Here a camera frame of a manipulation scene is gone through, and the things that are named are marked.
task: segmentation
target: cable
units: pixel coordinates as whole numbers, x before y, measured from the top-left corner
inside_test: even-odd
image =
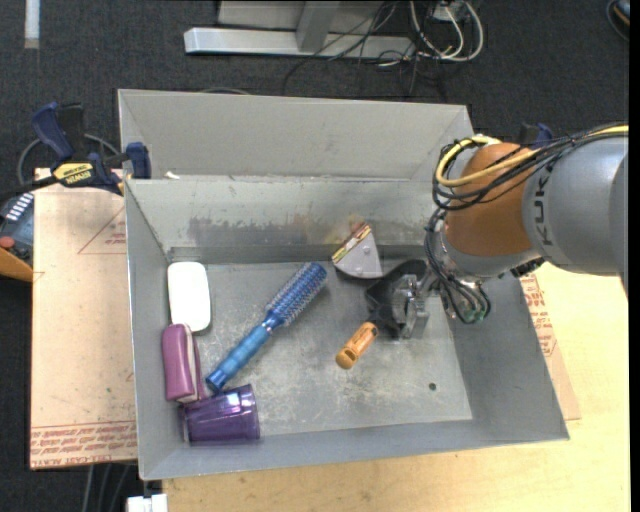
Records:
[[[525,180],[530,179],[531,176],[540,169],[553,167],[555,162],[561,159],[567,152],[573,151],[575,148],[584,144],[603,138],[616,137],[621,134],[628,134],[628,125],[612,123],[555,139],[545,146],[525,154],[517,154],[522,149],[517,148],[517,150],[505,155],[489,167],[466,176],[463,184],[472,183],[476,181],[478,177],[488,173],[504,170],[503,173],[495,177],[488,184],[466,192],[454,190],[455,187],[460,185],[460,182],[458,180],[447,179],[448,173],[452,168],[455,158],[463,149],[481,147],[484,145],[486,139],[483,136],[479,136],[470,137],[463,141],[456,141],[456,143],[452,145],[445,146],[441,151],[440,162],[438,163],[436,173],[434,173],[432,183],[434,203],[441,209],[453,211],[468,208],[474,204],[484,204],[494,201],[510,190],[513,190]],[[512,180],[514,180],[513,183],[506,190],[501,191],[497,196],[485,199],[489,192]]]
[[[411,82],[409,82],[409,94],[407,96],[413,95],[413,89],[416,85],[416,76],[418,76],[418,61],[413,61],[413,69],[411,71]]]
[[[113,464],[107,464],[107,467],[102,474],[102,483],[100,484],[100,494],[98,494],[98,506],[96,508],[97,512],[102,512],[102,503],[104,502],[104,495],[107,492],[107,483],[109,482],[109,475],[111,475],[111,469],[113,468]]]
[[[385,55],[388,55],[388,54],[399,55],[399,58],[391,59],[391,60],[383,59],[383,57]],[[391,66],[396,66],[396,65],[400,64],[404,60],[404,58],[406,57],[406,54],[407,54],[406,51],[404,53],[401,53],[398,50],[385,50],[380,55],[378,55],[378,58],[376,59],[376,62],[373,62],[373,64],[375,64],[379,68],[388,68],[388,67],[391,67]]]
[[[376,22],[377,22],[378,18],[380,17],[381,13],[384,11],[385,8],[387,8],[389,6],[391,6],[391,10],[390,10],[389,14],[387,14],[386,18],[383,21],[381,21],[380,23],[378,23],[376,25]],[[291,76],[298,69],[300,69],[304,64],[309,62],[309,60],[311,60],[313,57],[317,57],[323,51],[325,51],[327,48],[329,48],[333,44],[337,43],[343,37],[348,36],[348,35],[352,35],[361,26],[363,26],[365,23],[370,21],[370,25],[369,25],[369,28],[368,28],[367,32],[358,41],[356,41],[354,44],[352,44],[346,50],[343,50],[340,53],[327,58],[327,61],[329,61],[329,62],[335,61],[335,60],[338,60],[338,59],[342,59],[343,57],[345,57],[346,55],[348,55],[349,53],[353,52],[358,47],[360,47],[360,56],[358,58],[358,65],[359,65],[360,61],[362,60],[362,55],[363,55],[363,52],[364,52],[364,46],[365,46],[367,40],[369,39],[371,34],[373,34],[376,30],[379,30],[380,28],[382,28],[391,19],[391,17],[393,16],[393,14],[396,11],[396,8],[397,8],[397,2],[392,2],[392,3],[383,2],[380,5],[380,7],[378,7],[377,11],[375,12],[375,14],[373,15],[373,18],[371,20],[369,20],[369,18],[366,18],[366,19],[362,20],[360,23],[358,23],[355,26],[353,26],[350,30],[348,30],[345,33],[340,34],[333,41],[330,41],[329,43],[324,45],[322,48],[320,48],[318,51],[316,51],[312,55],[306,57],[303,61],[301,61],[298,64],[296,64],[295,66],[293,66],[287,72],[287,74],[285,75],[285,77],[283,79],[282,86],[281,86],[281,94],[282,94],[282,96],[284,96],[286,94],[286,88],[287,88],[287,83],[288,83],[289,79],[291,78]]]
[[[216,92],[226,92],[230,94],[242,94],[244,96],[252,96],[252,94],[244,89],[236,89],[234,87],[210,87],[209,89],[202,89],[198,92],[208,92],[208,93],[216,93]]]
[[[425,57],[425,58],[433,59],[433,60],[440,60],[440,61],[469,62],[469,61],[475,59],[480,54],[480,52],[482,51],[482,49],[484,47],[484,29],[482,27],[482,21],[480,20],[480,17],[478,16],[478,13],[476,12],[476,10],[473,8],[473,6],[468,1],[465,0],[465,1],[462,1],[461,3],[465,6],[465,8],[467,9],[467,12],[469,13],[469,17],[471,18],[471,20],[473,22],[472,27],[475,27],[477,29],[476,47],[471,51],[471,53],[469,55],[467,55],[465,57],[460,57],[459,56],[459,54],[462,52],[462,50],[465,47],[464,34],[463,34],[463,31],[462,31],[462,28],[460,27],[460,24],[454,18],[454,16],[451,13],[451,10],[449,9],[449,7],[445,6],[444,9],[445,9],[445,12],[446,12],[447,16],[451,20],[451,24],[453,25],[453,27],[454,27],[454,29],[456,31],[457,38],[458,38],[458,47],[453,52],[451,52],[451,46],[449,46],[445,50],[439,50],[438,48],[436,48],[436,46],[426,36],[424,27],[418,21],[418,15],[417,15],[417,11],[416,11],[415,2],[413,2],[413,1],[409,2],[409,18],[410,18],[410,22],[411,22],[413,31],[419,37],[419,40],[426,46],[425,50],[417,49],[416,50],[416,56]],[[425,15],[425,20],[428,17],[429,17],[429,13],[427,12],[427,14]]]
[[[293,66],[288,72],[287,74],[284,76],[284,79],[282,80],[282,86],[281,86],[281,94],[282,96],[285,96],[285,93],[287,91],[287,83],[289,82],[289,79],[293,76],[293,74],[300,69],[304,64],[306,64],[307,62],[309,62],[309,59],[311,57],[317,57],[318,55],[320,55],[323,51],[325,51],[327,48],[329,48],[330,46],[332,46],[333,44],[337,43],[338,41],[340,41],[340,39],[342,39],[343,37],[346,37],[348,35],[353,34],[356,30],[358,30],[362,25],[364,25],[366,22],[368,21],[368,19],[365,19],[363,21],[361,21],[360,23],[358,23],[357,25],[355,25],[353,28],[351,28],[348,32],[345,32],[344,34],[340,34],[336,39],[334,39],[333,41],[330,41],[329,43],[327,43],[326,45],[324,45],[322,48],[320,48],[318,51],[316,51],[313,55],[310,55],[309,57],[306,57],[304,60],[298,62],[295,66]]]
[[[107,148],[109,151],[111,151],[111,153],[113,153],[114,155],[117,155],[120,153],[120,151],[118,151],[115,147],[113,147],[111,144],[109,144],[106,140],[101,139],[100,137],[96,137],[95,135],[91,135],[89,133],[85,133],[84,137],[86,139],[92,140],[94,142],[99,143],[101,146],[104,146],[105,148]]]
[[[618,0],[609,0],[605,12],[607,21],[613,30],[615,30],[622,39],[629,42],[629,33],[624,31],[624,28],[626,28],[627,31],[629,30],[629,19],[618,8]],[[618,16],[619,23],[616,22],[616,19],[613,17],[614,12]]]
[[[621,133],[628,133],[629,131],[629,127],[624,125],[624,126],[619,126],[619,127],[612,127],[612,128],[607,128],[607,129],[603,129],[603,130],[599,130],[596,132],[591,133],[588,136],[598,136],[598,135],[608,135],[608,134],[621,134]],[[533,160],[533,158],[538,154],[542,152],[542,149],[544,148],[540,148],[540,149],[535,149],[533,151],[530,151],[528,153],[524,153],[521,155],[514,155],[511,158],[508,158],[507,160],[504,160],[498,164],[493,164],[490,165],[489,167],[486,167],[480,171],[477,171],[473,174],[469,174],[468,176],[464,176],[462,178],[456,178],[456,179],[447,179],[444,177],[444,170],[446,165],[452,161],[452,159],[454,159],[455,157],[457,157],[462,151],[464,151],[465,149],[467,149],[469,146],[477,146],[478,144],[482,144],[484,145],[488,145],[488,144],[496,144],[501,142],[499,139],[494,139],[493,137],[485,137],[485,136],[473,136],[470,137],[468,139],[463,139],[462,141],[459,141],[458,143],[456,143],[456,145],[451,148],[445,155],[444,157],[440,160],[440,162],[438,163],[438,166],[436,168],[436,173],[435,173],[435,179],[438,181],[438,183],[440,185],[446,186],[446,187],[459,187],[461,185],[466,185],[468,183],[472,183],[474,181],[477,181],[478,178],[482,178],[484,176],[487,176],[489,174],[495,173],[497,171],[503,170],[505,168],[508,167],[513,167],[516,166],[522,162],[526,162],[526,161],[531,161]]]
[[[131,470],[131,468],[132,468],[132,465],[127,464],[125,465],[125,468],[122,470],[122,474],[118,479],[118,484],[116,485],[115,491],[113,493],[113,498],[111,498],[111,503],[109,504],[109,508],[107,509],[107,512],[113,512],[114,507],[118,502],[118,498],[120,498],[120,491],[122,490],[122,486],[124,485],[124,482],[127,479],[127,475],[129,474],[129,471]]]
[[[93,483],[93,473],[95,472],[95,468],[95,465],[92,464],[89,467],[89,471],[87,471],[87,484],[84,487],[81,512],[88,512],[89,510],[89,495],[91,494],[91,484]]]
[[[27,183],[24,179],[24,174],[23,174],[24,161],[27,159],[27,156],[31,153],[31,151],[33,151],[33,149],[38,144],[42,144],[40,139],[31,141],[31,143],[29,143],[29,145],[26,148],[24,148],[22,153],[20,153],[20,158],[18,159],[18,165],[16,167],[16,174],[18,178],[18,183],[20,183],[20,185],[25,185]]]
[[[431,246],[431,237],[435,235],[436,226],[444,220],[444,217],[445,212],[442,209],[437,209],[431,215],[429,222],[425,227],[426,234],[423,244],[424,251],[431,270],[438,278],[439,290],[446,294],[445,297],[441,293],[443,301],[450,304],[460,321],[465,324],[473,324],[482,320],[489,314],[491,311],[491,301],[482,289],[482,285],[480,283],[465,285],[454,274],[448,273],[444,269],[443,264],[436,258],[433,247]],[[463,302],[467,304],[467,313],[463,313],[460,310],[458,301],[453,296],[454,292],[460,295]]]

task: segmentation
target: gray metal bin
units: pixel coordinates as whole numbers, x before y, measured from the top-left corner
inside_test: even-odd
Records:
[[[144,142],[153,166],[125,193],[143,479],[567,437],[515,279],[487,285],[493,312],[480,325],[450,323],[434,297],[421,339],[379,340],[350,371],[333,359],[366,304],[365,283],[339,274],[331,254],[366,220],[385,269],[422,257],[433,165],[443,144],[472,133],[464,107],[154,91],[119,101],[123,145]],[[257,443],[190,446],[164,399],[166,269],[185,260],[210,282],[212,326],[197,336],[205,373],[302,262],[329,272],[230,382],[254,387]]]

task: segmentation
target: purple cup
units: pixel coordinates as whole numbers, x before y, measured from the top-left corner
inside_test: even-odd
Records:
[[[179,408],[185,439],[191,443],[260,439],[258,409],[251,384]]]

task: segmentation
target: bin floor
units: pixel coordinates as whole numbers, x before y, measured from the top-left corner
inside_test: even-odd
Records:
[[[297,263],[209,265],[213,317],[196,335],[203,375],[262,322],[264,308]],[[439,297],[418,339],[378,338],[343,370],[335,354],[367,317],[365,287],[330,264],[326,287],[281,327],[229,383],[253,385],[264,436],[471,419],[458,359]]]

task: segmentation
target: cardboard sheet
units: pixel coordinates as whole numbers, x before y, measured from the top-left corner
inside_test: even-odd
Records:
[[[553,382],[558,402],[560,402],[562,415],[565,420],[579,420],[580,407],[578,406],[578,400],[571,386],[564,359],[558,346],[558,340],[553,331],[552,319],[536,274],[524,276],[520,279],[520,282],[536,334],[538,335],[540,348],[542,348],[542,353],[551,375],[551,381]]]
[[[135,459],[124,200],[36,196],[30,466]]]

